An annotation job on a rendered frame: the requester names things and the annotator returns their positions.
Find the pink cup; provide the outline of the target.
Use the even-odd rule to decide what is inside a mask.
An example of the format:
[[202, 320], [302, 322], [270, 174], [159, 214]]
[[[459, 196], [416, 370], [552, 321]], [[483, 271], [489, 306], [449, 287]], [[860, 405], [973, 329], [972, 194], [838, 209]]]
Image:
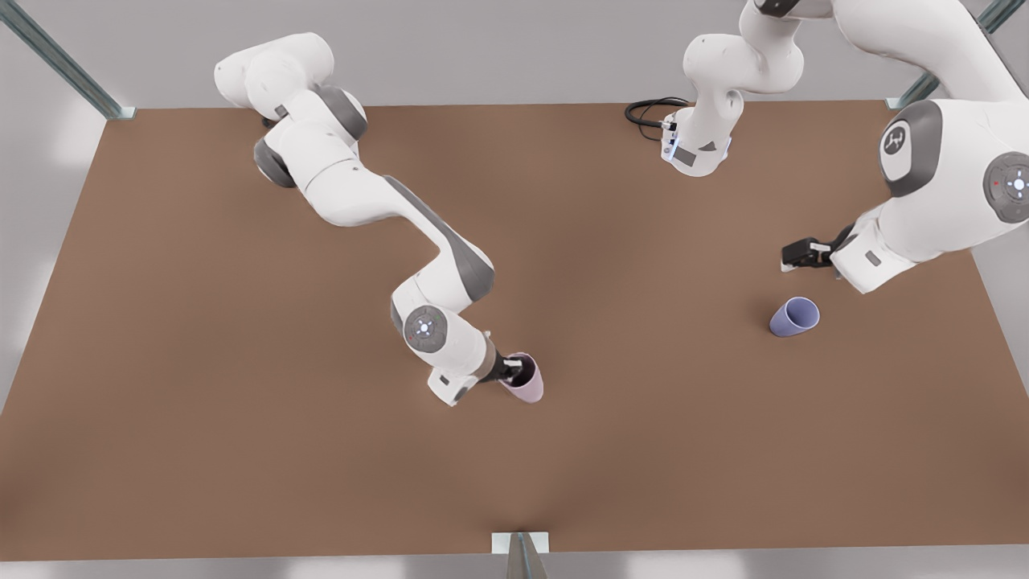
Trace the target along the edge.
[[528, 404], [534, 404], [543, 399], [543, 374], [540, 373], [537, 363], [535, 362], [535, 377], [525, 386], [505, 386], [514, 398], [522, 400]]

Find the purple cup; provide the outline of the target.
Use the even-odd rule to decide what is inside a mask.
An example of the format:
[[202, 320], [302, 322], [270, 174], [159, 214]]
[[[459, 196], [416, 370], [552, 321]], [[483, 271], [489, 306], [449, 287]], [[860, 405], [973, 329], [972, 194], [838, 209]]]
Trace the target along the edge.
[[796, 296], [778, 307], [769, 320], [769, 330], [777, 337], [791, 337], [813, 329], [820, 319], [820, 310], [812, 300]]

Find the silver frame post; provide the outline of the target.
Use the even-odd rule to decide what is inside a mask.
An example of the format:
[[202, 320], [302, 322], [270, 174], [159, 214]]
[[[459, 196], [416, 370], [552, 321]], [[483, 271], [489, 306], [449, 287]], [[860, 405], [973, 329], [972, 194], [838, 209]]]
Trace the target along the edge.
[[548, 532], [493, 532], [491, 552], [506, 556], [505, 579], [548, 579], [541, 553], [549, 553]]
[[106, 120], [128, 121], [136, 117], [135, 107], [122, 106], [109, 92], [103, 89], [35, 19], [23, 10], [15, 0], [0, 0], [0, 22], [3, 22], [22, 43], [40, 56], [58, 76], [84, 98]]
[[933, 74], [950, 97], [1029, 103], [988, 33], [960, 0], [891, 0], [885, 55]]

